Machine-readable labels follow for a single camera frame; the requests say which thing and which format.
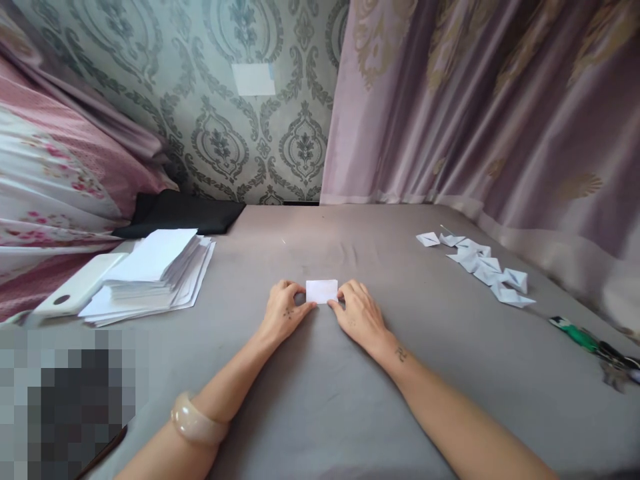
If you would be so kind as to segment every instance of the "gray bed sheet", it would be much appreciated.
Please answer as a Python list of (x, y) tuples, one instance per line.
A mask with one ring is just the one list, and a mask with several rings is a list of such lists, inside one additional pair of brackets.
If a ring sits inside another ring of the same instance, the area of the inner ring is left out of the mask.
[[(532, 307), (492, 292), (416, 234), (490, 245), (529, 274)], [(602, 382), (597, 360), (550, 325), (562, 315), (628, 355), (633, 344), (460, 214), (432, 205), (248, 206), (213, 260), (194, 308), (122, 322), (148, 334), (149, 402), (93, 474), (112, 478), (248, 340), (280, 278), (357, 278), (389, 328), (426, 365), (505, 425), (563, 477), (640, 471), (640, 388)], [(74, 324), (70, 327), (85, 328)], [(454, 478), (386, 374), (321, 305), (274, 354), (211, 472), (217, 479)]]

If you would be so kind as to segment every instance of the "hand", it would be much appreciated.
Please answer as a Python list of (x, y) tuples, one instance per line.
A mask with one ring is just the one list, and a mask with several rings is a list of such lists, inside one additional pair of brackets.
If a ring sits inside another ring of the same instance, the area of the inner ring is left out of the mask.
[(317, 306), (316, 302), (295, 306), (293, 296), (306, 291), (301, 285), (289, 280), (280, 280), (276, 283), (271, 288), (265, 319), (258, 333), (278, 345), (288, 338), (306, 314)]
[(346, 308), (335, 300), (328, 304), (338, 318), (338, 324), (345, 333), (370, 355), (386, 341), (390, 332), (382, 320), (380, 307), (369, 294), (364, 283), (349, 280), (338, 290), (338, 298), (344, 298)]

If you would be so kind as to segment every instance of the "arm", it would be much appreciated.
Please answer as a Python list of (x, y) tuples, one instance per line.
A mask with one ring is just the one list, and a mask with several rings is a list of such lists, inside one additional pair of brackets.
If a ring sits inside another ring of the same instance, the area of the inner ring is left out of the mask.
[[(233, 419), (271, 354), (315, 308), (315, 303), (295, 306), (293, 296), (304, 291), (300, 285), (286, 280), (271, 289), (267, 313), (258, 332), (191, 400), (194, 407), (217, 422)], [(202, 480), (211, 470), (216, 454), (217, 448), (186, 440), (169, 421), (116, 478)]]
[(330, 302), (342, 329), (392, 378), (422, 430), (465, 479), (555, 479), (520, 440), (462, 393), (425, 368), (385, 328), (380, 308), (356, 280)]

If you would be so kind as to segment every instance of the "pixelated area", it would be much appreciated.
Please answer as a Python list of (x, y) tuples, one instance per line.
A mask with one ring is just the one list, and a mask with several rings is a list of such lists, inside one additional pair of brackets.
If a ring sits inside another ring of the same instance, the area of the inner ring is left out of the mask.
[(135, 415), (135, 338), (83, 329), (60, 340), (0, 329), (2, 479), (75, 478)]

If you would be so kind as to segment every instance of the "black cloth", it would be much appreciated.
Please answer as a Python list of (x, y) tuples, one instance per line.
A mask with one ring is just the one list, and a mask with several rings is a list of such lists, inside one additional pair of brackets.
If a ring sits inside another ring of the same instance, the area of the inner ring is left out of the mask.
[(240, 216), (246, 204), (192, 197), (175, 190), (158, 195), (138, 193), (131, 224), (114, 230), (124, 239), (146, 237), (158, 229), (197, 228), (199, 235), (218, 235)]

